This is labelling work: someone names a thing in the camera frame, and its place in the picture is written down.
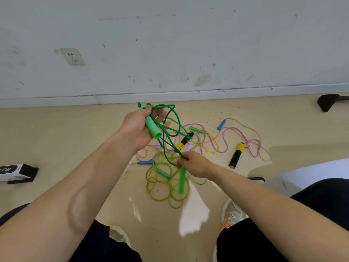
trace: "black label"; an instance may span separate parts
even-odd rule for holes
[[[0,174],[13,173],[17,168],[18,166],[0,166]]]

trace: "human arm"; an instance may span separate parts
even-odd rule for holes
[[[1,261],[68,261],[130,159],[151,141],[145,127],[150,113],[147,106],[127,114],[96,151],[1,226]],[[166,112],[153,115],[161,121]]]
[[[349,232],[307,206],[196,152],[177,166],[215,182],[289,261],[349,261]]]

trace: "wall socket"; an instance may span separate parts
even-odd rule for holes
[[[61,48],[61,53],[69,65],[85,65],[79,51],[76,48]]]

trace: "box with logo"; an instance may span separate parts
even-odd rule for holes
[[[39,168],[29,166],[25,163],[0,166],[0,182],[8,181],[7,184],[18,184],[32,182]]]

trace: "person's leg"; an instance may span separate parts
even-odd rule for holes
[[[342,178],[321,180],[291,198],[349,231],[349,180]],[[246,245],[250,251],[241,252],[246,250]],[[223,229],[220,233],[217,239],[218,262],[256,261],[261,258],[267,261],[287,261],[250,218]]]
[[[2,216],[0,218],[0,226],[24,209],[27,205],[28,204],[17,207]],[[117,242],[116,240],[109,238],[109,233],[109,226],[103,225],[95,220],[69,261],[142,262],[139,254],[132,250],[127,243]]]

